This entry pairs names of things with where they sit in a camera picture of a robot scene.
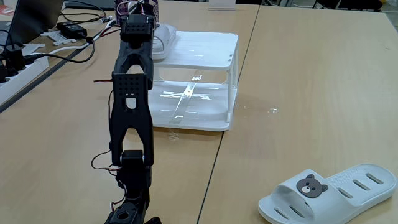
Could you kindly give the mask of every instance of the white shoe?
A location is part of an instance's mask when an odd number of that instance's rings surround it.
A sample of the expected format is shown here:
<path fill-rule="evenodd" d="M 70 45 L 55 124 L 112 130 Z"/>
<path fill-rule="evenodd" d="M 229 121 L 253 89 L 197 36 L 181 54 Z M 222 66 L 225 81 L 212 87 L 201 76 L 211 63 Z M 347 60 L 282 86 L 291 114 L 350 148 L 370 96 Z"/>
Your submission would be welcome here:
<path fill-rule="evenodd" d="M 168 24 L 160 24 L 155 30 L 154 44 L 152 48 L 152 59 L 165 59 L 171 49 L 173 41 L 175 40 L 175 33 L 177 29 Z"/>
<path fill-rule="evenodd" d="M 344 224 L 387 200 L 396 185 L 393 174 L 373 164 L 327 179 L 306 170 L 261 199 L 259 212 L 272 224 Z"/>

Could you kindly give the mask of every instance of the black robotic arm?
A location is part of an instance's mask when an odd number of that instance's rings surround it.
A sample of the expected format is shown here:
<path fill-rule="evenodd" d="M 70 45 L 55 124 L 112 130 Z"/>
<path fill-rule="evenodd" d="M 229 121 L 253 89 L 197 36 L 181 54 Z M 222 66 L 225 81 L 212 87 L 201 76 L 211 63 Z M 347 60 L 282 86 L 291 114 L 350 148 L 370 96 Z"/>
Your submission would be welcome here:
<path fill-rule="evenodd" d="M 113 165 L 119 167 L 116 181 L 126 194 L 123 204 L 109 214 L 105 224 L 143 224 L 149 206 L 154 133 L 148 91 L 153 84 L 152 43 L 156 27 L 151 7 L 145 5 L 147 14 L 131 14 L 121 19 L 120 51 L 112 73 L 114 101 L 109 121 L 109 148 Z M 141 66 L 144 73 L 127 74 L 133 65 Z M 129 128 L 137 131 L 143 150 L 123 151 L 123 139 Z M 147 224 L 161 222 L 155 217 Z"/>

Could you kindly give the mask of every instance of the desk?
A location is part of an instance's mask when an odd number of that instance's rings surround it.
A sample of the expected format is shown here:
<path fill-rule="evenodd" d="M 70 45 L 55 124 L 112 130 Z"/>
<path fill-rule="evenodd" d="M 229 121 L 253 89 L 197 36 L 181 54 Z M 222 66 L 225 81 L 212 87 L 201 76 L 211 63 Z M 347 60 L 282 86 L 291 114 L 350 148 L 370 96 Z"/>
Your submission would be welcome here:
<path fill-rule="evenodd" d="M 398 175 L 397 58 L 384 14 L 261 6 L 200 223 L 268 223 L 258 201 L 305 169 Z M 396 223 L 396 211 L 397 193 L 350 223 Z"/>
<path fill-rule="evenodd" d="M 160 19 L 179 30 L 239 34 L 241 62 L 259 6 L 208 11 L 208 4 L 160 2 Z M 0 114 L 0 217 L 3 223 L 104 223 L 122 190 L 90 161 L 107 151 L 109 78 L 118 35 L 96 43 L 92 60 L 68 63 Z M 85 49 L 76 59 L 91 52 Z M 196 223 L 222 133 L 155 130 L 155 165 L 147 218 Z M 136 146 L 128 133 L 126 148 Z M 96 161 L 106 166 L 110 156 Z"/>

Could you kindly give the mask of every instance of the power adapter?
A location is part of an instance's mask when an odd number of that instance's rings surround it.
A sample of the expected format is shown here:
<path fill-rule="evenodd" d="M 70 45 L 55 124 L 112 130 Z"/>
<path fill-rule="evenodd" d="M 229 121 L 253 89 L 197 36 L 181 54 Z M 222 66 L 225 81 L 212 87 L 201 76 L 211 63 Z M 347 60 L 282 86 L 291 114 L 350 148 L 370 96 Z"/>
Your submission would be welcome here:
<path fill-rule="evenodd" d="M 57 29 L 61 34 L 69 39 L 82 39 L 87 37 L 87 30 L 79 26 L 75 22 L 59 22 Z"/>
<path fill-rule="evenodd" d="M 22 48 L 18 45 L 8 45 L 4 50 L 4 55 L 7 58 L 7 67 L 15 68 L 16 71 L 26 68 Z"/>

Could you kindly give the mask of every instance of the bear face logo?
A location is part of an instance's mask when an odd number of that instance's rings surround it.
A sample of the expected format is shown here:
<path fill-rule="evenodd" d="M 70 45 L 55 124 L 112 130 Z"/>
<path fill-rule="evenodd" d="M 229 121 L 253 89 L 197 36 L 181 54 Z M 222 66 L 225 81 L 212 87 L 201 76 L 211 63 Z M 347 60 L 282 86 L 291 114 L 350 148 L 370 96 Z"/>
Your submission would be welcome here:
<path fill-rule="evenodd" d="M 307 178 L 300 180 L 297 183 L 297 190 L 309 198 L 317 198 L 322 192 L 328 190 L 326 184 L 321 184 L 315 180 L 313 174 L 307 176 Z"/>

